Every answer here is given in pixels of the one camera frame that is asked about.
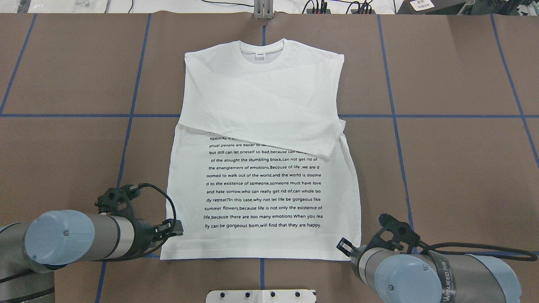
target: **t-shirt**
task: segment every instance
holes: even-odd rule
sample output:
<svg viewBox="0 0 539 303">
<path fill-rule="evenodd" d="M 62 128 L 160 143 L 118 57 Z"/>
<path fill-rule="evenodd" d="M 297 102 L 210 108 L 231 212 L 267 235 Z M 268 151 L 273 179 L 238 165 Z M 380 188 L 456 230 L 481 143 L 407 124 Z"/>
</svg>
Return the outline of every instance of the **t-shirt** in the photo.
<svg viewBox="0 0 539 303">
<path fill-rule="evenodd" d="M 346 259 L 335 246 L 360 241 L 361 216 L 336 109 L 343 62 L 286 39 L 185 54 L 168 184 L 185 233 L 162 259 Z"/>
</svg>

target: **brown table surface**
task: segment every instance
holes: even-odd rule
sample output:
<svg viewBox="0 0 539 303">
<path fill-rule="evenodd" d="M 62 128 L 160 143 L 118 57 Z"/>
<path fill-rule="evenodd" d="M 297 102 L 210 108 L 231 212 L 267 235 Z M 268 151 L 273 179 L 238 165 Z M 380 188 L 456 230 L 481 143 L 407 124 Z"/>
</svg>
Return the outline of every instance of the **brown table surface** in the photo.
<svg viewBox="0 0 539 303">
<path fill-rule="evenodd" d="M 0 15 L 0 225 L 96 212 L 117 184 L 166 188 L 183 55 L 281 38 L 343 53 L 337 96 L 365 244 L 390 213 L 422 240 L 539 251 L 539 18 L 502 16 Z M 164 201 L 135 200 L 160 222 Z M 539 263 L 509 261 L 522 302 Z M 346 262 L 77 263 L 57 302 L 204 302 L 210 290 L 308 288 L 318 302 L 381 302 Z"/>
</svg>

